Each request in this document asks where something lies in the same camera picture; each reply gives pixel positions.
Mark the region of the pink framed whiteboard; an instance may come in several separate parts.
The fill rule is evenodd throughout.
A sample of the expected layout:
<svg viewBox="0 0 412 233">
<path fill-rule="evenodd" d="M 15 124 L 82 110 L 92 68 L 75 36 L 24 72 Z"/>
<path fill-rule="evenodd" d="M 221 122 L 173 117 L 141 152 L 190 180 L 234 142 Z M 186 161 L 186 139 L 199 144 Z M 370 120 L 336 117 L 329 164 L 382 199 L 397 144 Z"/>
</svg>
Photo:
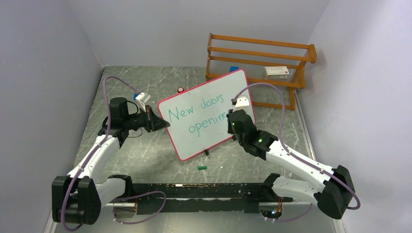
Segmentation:
<svg viewBox="0 0 412 233">
<path fill-rule="evenodd" d="M 185 161 L 232 137 L 226 114 L 232 99 L 248 86 L 246 73 L 237 69 L 221 77 L 161 100 L 157 107 L 172 145 Z"/>
</svg>

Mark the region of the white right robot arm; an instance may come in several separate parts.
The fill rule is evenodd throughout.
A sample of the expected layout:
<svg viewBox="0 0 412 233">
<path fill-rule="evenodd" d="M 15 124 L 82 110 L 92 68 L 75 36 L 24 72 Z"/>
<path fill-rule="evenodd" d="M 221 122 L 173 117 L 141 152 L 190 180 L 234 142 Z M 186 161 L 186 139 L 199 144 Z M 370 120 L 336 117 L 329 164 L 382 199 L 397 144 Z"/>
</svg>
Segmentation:
<svg viewBox="0 0 412 233">
<path fill-rule="evenodd" d="M 349 170 L 339 165 L 331 167 L 314 161 L 283 144 L 280 138 L 256 128 L 244 110 L 230 109 L 228 132 L 248 154 L 264 161 L 276 163 L 298 175 L 293 180 L 275 174 L 270 175 L 262 188 L 268 201 L 277 197 L 303 200 L 316 205 L 333 219 L 342 219 L 354 198 L 355 188 Z"/>
</svg>

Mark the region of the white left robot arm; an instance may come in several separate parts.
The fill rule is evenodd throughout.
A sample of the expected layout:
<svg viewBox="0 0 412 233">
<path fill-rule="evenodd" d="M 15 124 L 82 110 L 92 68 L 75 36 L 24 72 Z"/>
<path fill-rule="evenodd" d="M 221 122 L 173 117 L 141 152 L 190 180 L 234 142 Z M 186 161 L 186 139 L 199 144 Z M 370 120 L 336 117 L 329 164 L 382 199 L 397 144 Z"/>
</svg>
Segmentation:
<svg viewBox="0 0 412 233">
<path fill-rule="evenodd" d="M 109 159 L 122 147 L 130 130 L 155 132 L 170 126 L 145 105 L 129 113 L 129 100 L 123 97 L 108 101 L 108 116 L 104 119 L 95 144 L 79 165 L 66 176 L 52 182 L 52 219 L 54 222 L 78 225 L 94 224 L 101 209 L 111 201 L 130 201 L 135 195 L 128 175 L 111 175 L 100 185 L 95 184 Z"/>
</svg>

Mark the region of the blue block on shelf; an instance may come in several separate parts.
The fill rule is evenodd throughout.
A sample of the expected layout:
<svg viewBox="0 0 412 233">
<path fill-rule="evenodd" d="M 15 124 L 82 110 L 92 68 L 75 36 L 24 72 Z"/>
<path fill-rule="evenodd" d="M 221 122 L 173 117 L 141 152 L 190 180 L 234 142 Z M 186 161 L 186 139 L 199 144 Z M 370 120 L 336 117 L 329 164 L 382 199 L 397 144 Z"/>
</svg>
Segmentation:
<svg viewBox="0 0 412 233">
<path fill-rule="evenodd" d="M 231 66 L 230 69 L 229 69 L 229 72 L 233 72 L 233 71 L 238 70 L 238 69 L 239 69 L 239 67 Z"/>
</svg>

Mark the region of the wooden shelf rack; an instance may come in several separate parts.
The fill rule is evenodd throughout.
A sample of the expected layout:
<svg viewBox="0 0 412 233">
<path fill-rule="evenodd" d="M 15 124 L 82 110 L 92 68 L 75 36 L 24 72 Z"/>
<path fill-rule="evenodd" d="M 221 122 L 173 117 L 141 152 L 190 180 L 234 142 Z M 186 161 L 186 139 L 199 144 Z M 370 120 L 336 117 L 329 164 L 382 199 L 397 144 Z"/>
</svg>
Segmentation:
<svg viewBox="0 0 412 233">
<path fill-rule="evenodd" d="M 305 66 L 316 63 L 314 44 L 253 39 L 210 33 L 207 43 L 206 80 L 211 81 L 226 73 L 231 66 L 246 73 L 250 83 L 269 83 L 286 88 L 289 104 L 286 109 L 296 107 L 295 93 L 306 86 Z M 265 67 L 286 66 L 286 79 L 267 78 Z"/>
</svg>

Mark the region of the white red small box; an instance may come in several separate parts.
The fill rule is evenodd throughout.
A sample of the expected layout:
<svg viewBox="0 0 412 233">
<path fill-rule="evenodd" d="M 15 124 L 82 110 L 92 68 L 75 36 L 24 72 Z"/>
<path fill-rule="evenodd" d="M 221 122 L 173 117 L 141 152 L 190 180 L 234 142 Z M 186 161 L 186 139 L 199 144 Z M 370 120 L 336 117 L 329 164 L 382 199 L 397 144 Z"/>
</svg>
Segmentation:
<svg viewBox="0 0 412 233">
<path fill-rule="evenodd" d="M 286 66 L 265 67 L 267 78 L 286 79 L 290 73 Z"/>
</svg>

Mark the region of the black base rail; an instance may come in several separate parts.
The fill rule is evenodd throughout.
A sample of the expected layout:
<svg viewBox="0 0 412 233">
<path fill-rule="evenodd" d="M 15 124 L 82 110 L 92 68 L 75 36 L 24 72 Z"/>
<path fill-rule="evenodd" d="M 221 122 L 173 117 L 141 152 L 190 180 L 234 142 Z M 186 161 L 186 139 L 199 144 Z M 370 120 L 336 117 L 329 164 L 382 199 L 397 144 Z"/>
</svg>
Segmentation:
<svg viewBox="0 0 412 233">
<path fill-rule="evenodd" d="M 137 214 L 230 212 L 260 213 L 262 203 L 292 202 L 280 198 L 263 183 L 135 183 L 126 188 L 135 197 Z"/>
</svg>

